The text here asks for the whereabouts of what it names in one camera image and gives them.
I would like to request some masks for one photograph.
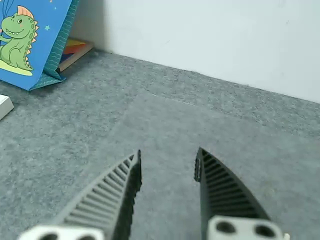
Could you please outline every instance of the white wall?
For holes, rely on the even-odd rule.
[[[320,103],[319,0],[81,0],[99,49]]]

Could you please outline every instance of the book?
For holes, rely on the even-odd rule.
[[[83,55],[85,55],[87,52],[93,49],[93,47],[94,45],[92,42],[68,38],[65,45],[65,49],[63,50],[63,54],[61,56],[58,71],[64,71],[74,62],[76,62],[79,58],[81,58]]]
[[[33,90],[65,80],[59,65],[80,0],[0,0],[0,80]]]
[[[0,120],[3,119],[12,109],[14,109],[14,105],[12,104],[10,97],[0,94]]]

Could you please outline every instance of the blue gift bag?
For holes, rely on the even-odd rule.
[[[28,91],[63,81],[57,69],[78,3],[0,0],[0,80]]]

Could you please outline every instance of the green dinosaur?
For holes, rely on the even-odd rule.
[[[0,41],[6,43],[0,46],[0,60],[12,67],[32,71],[34,68],[29,64],[27,55],[38,35],[37,23],[32,13],[23,6],[18,6],[18,12],[3,19],[2,32],[11,38],[0,36]]]

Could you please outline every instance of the white box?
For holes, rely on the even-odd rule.
[[[12,104],[10,97],[0,94],[0,120],[12,109],[14,109],[14,105]]]

